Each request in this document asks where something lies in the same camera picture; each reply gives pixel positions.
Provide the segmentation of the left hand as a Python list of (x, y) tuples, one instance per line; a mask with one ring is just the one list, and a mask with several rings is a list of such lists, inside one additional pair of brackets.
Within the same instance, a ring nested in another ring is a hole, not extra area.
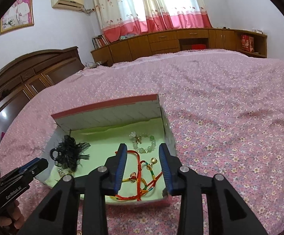
[(18, 200), (15, 200), (11, 205), (8, 206), (7, 214), (0, 216), (0, 227), (7, 227), (13, 224), (16, 229), (20, 229), (24, 222), (25, 218), (19, 208)]

